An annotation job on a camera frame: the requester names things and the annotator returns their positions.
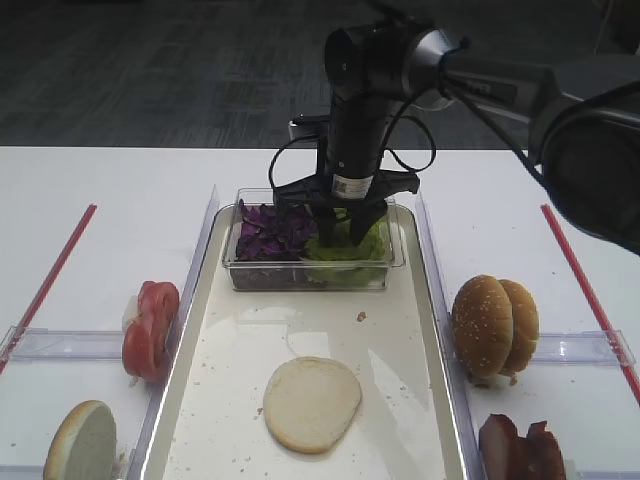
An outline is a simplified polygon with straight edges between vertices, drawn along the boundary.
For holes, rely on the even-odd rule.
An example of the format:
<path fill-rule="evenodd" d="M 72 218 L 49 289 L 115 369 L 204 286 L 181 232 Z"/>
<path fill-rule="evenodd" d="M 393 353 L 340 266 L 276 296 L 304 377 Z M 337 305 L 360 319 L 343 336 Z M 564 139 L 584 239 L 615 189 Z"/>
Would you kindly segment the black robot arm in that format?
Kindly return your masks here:
<path fill-rule="evenodd" d="M 486 125 L 495 115 L 523 121 L 528 144 L 515 155 L 561 215 L 580 231 L 639 249 L 639 60 L 594 56 L 558 66 L 505 63 L 452 45 L 410 19 L 334 31 L 324 66 L 332 89 L 327 117 L 296 120 L 293 141 L 315 140 L 312 176 L 275 186 L 278 205 L 302 204 L 329 241 L 335 210 L 352 218 L 360 242 L 386 199 L 416 192 L 414 168 L 385 171 L 389 137 L 411 105 L 464 104 Z"/>

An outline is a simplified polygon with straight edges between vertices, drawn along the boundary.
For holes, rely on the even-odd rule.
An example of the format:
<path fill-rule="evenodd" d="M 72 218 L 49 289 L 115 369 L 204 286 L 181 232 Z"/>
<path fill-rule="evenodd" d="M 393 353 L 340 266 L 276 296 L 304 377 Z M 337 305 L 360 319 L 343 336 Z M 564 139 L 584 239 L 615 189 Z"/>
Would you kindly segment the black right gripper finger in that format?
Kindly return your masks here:
<path fill-rule="evenodd" d="M 333 243 L 334 229 L 337 224 L 335 210 L 330 207 L 316 207 L 315 222 L 320 244 L 324 247 L 330 247 Z"/>

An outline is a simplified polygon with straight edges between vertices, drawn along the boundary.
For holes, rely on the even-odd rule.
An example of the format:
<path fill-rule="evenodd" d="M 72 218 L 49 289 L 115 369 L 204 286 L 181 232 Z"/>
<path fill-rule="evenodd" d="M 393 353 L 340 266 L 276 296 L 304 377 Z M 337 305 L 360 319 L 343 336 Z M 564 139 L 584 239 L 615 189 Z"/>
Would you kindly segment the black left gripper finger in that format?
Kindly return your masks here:
<path fill-rule="evenodd" d="M 382 219 L 387 212 L 387 202 L 380 200 L 368 205 L 358 205 L 349 208 L 350 240 L 354 245 L 359 245 L 372 226 Z"/>

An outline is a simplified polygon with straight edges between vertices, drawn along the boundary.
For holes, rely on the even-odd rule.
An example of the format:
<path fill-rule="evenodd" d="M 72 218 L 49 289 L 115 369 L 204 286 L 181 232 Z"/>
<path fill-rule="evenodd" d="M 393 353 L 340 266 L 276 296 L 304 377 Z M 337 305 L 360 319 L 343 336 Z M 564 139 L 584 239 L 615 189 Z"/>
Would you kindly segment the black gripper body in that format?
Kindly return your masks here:
<path fill-rule="evenodd" d="M 379 170 L 364 178 L 314 174 L 273 187 L 273 195 L 275 204 L 345 209 L 355 219 L 364 220 L 383 216 L 388 197 L 401 192 L 416 194 L 418 188 L 419 178 L 414 173 Z"/>

